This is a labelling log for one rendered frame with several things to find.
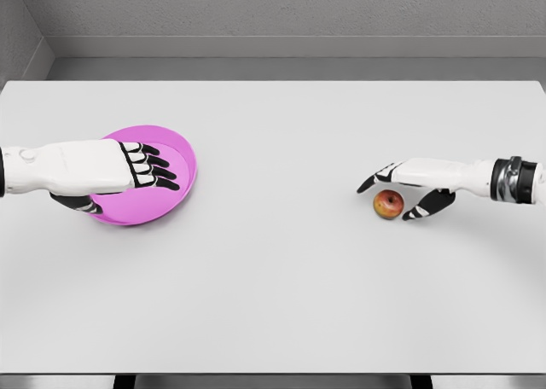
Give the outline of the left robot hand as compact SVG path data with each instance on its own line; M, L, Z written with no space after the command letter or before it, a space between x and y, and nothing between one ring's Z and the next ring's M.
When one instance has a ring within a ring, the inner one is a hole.
M63 206L92 215L102 207L92 195L115 195L128 189L178 191L177 175L160 151L142 142L113 139L59 142L40 148L45 163L40 183Z

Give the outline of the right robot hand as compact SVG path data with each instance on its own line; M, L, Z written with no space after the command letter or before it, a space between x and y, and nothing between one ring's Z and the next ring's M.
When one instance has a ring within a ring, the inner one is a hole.
M416 220L432 216L453 204L456 191L471 190L468 173L469 167L463 163L413 158L380 169L359 186L357 193L361 194L377 183L430 188L432 191L402 216L404 221Z

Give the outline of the pink round plate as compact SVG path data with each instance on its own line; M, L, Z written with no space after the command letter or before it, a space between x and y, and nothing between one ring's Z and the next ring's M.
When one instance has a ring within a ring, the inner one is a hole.
M166 215L191 190L197 173L195 152L179 133L156 125L135 125L107 136L118 142L142 142L160 151L160 158L170 163L168 170L177 178L178 191L146 187L128 189L120 194L94 194L92 199L102 207L101 214L92 214L95 220L120 226L145 224Z

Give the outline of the red yellow apple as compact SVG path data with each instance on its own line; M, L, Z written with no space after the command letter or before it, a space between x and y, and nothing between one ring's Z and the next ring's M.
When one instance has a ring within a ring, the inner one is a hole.
M375 195L373 208L380 218L392 220L403 212L404 198L397 191L385 189Z

